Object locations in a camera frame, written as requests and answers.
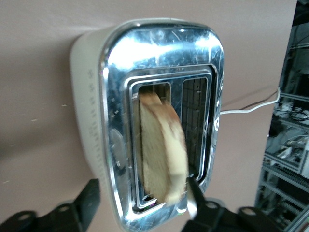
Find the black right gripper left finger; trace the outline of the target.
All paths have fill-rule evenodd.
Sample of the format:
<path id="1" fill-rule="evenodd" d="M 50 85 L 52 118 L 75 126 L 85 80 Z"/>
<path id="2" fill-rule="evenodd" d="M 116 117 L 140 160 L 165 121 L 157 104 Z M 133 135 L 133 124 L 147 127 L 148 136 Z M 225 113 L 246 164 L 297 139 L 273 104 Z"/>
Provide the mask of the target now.
<path id="1" fill-rule="evenodd" d="M 98 179 L 91 179 L 71 203 L 64 203 L 38 217 L 35 211 L 20 211 L 0 224 L 2 232 L 85 232 L 100 205 Z"/>

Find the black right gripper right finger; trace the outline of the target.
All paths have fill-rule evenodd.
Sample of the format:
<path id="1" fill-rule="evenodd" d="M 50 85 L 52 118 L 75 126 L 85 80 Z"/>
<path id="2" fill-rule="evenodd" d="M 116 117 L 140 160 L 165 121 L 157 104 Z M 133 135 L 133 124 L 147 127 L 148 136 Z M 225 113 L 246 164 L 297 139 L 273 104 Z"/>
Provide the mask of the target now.
<path id="1" fill-rule="evenodd" d="M 206 200 L 193 177 L 187 178 L 187 205 L 191 219 L 185 224 L 187 232 L 281 232 L 274 221 L 255 207 L 245 206 L 236 213 L 216 201 Z"/>

